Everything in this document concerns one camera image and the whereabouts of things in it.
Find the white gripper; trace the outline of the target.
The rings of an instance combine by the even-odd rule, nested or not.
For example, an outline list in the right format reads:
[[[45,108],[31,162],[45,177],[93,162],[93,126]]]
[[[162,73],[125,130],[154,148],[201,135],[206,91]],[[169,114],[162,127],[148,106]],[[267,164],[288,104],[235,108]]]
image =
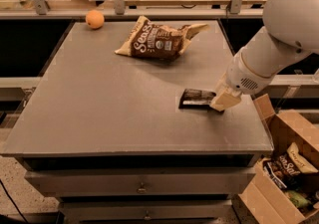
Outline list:
[[[215,87],[210,106],[223,112],[238,105],[241,95],[255,95],[272,81],[280,70],[278,49],[241,48]]]

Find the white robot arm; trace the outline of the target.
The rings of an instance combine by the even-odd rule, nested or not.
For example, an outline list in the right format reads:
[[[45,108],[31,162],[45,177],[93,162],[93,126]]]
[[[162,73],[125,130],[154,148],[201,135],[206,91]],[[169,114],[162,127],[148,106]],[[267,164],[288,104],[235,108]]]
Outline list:
[[[222,112],[265,89],[286,67],[319,51],[319,0],[267,0],[263,27],[234,55],[209,105]]]

